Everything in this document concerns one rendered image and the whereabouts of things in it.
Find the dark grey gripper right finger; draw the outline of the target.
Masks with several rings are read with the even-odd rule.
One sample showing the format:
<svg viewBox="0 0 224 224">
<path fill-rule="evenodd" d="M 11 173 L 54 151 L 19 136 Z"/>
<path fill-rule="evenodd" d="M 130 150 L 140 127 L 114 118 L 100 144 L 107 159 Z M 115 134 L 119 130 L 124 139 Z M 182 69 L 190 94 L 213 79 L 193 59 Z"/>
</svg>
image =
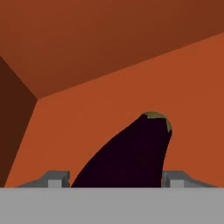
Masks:
<svg viewBox="0 0 224 224">
<path fill-rule="evenodd" d="M 191 178 L 184 171 L 163 171 L 161 186 L 168 188 L 212 187 L 208 183 Z"/>
</svg>

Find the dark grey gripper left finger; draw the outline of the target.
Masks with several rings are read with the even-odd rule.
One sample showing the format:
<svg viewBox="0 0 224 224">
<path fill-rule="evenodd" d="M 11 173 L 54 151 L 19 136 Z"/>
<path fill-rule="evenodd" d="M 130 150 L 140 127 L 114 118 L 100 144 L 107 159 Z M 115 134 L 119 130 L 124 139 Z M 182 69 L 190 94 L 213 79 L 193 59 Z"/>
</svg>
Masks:
<svg viewBox="0 0 224 224">
<path fill-rule="evenodd" d="M 21 187 L 63 188 L 70 186 L 69 179 L 70 171 L 47 171 L 40 178 L 22 184 Z"/>
</svg>

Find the dark purple eggplant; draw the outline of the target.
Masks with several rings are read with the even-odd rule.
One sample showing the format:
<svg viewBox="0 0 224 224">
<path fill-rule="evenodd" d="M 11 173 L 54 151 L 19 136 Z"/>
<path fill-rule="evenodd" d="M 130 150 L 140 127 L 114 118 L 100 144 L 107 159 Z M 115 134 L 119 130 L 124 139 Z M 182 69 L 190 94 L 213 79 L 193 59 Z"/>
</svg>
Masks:
<svg viewBox="0 0 224 224">
<path fill-rule="evenodd" d="M 74 187 L 160 187 L 172 126 L 146 112 L 111 138 L 87 162 Z"/>
</svg>

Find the orange-brown wooden cabinet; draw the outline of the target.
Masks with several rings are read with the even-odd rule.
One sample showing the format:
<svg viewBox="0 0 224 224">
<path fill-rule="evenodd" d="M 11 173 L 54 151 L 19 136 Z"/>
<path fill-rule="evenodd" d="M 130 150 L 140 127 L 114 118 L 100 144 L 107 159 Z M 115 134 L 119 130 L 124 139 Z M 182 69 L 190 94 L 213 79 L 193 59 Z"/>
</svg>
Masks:
<svg viewBox="0 0 224 224">
<path fill-rule="evenodd" d="M 224 0 L 0 0 L 0 58 L 8 187 L 77 175 L 147 111 L 167 169 L 224 186 Z"/>
</svg>

